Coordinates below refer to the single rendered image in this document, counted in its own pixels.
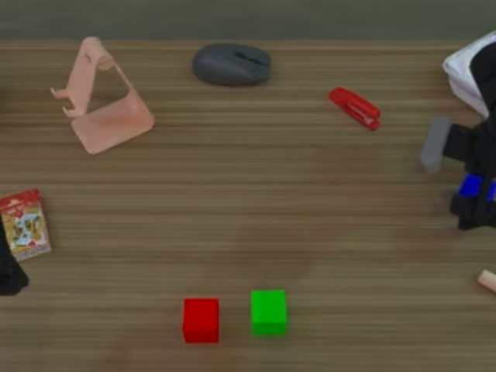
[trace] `computer mouse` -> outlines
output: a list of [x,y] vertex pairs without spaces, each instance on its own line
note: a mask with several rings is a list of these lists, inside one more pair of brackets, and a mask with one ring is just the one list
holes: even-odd
[[253,46],[216,43],[195,54],[192,69],[197,78],[211,84],[257,85],[270,78],[270,55]]

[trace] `gray object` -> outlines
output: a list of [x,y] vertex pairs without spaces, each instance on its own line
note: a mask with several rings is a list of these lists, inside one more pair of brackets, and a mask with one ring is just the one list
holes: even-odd
[[422,164],[427,173],[437,173],[441,168],[444,147],[450,134],[451,125],[449,118],[436,118],[432,121],[421,156]]
[[269,54],[240,44],[208,45],[196,53],[192,67],[197,78],[218,85],[256,85],[270,78]]

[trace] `cube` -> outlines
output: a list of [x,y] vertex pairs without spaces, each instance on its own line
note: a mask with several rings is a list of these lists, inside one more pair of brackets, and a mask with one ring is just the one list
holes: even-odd
[[183,313],[183,337],[186,343],[219,342],[219,300],[186,298]]
[[255,336],[283,336],[288,327],[286,292],[251,292],[251,326]]

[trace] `red cube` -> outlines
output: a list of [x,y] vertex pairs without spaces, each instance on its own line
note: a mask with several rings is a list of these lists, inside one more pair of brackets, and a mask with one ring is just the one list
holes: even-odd
[[186,343],[219,342],[219,300],[186,298],[184,300],[183,336]]

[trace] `wooden table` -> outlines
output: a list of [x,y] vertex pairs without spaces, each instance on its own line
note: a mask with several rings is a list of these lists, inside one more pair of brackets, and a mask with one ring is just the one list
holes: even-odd
[[[43,193],[53,252],[0,299],[8,372],[494,371],[496,232],[457,232],[463,171],[426,176],[432,117],[473,125],[441,69],[459,43],[256,43],[258,88],[202,84],[205,43],[106,43],[157,118],[87,155],[49,89],[78,43],[0,43],[1,195]],[[121,93],[98,82],[97,104]],[[326,100],[378,105],[375,133]],[[290,330],[250,335],[250,290],[288,291]],[[185,346],[186,297],[218,297],[222,342]]]

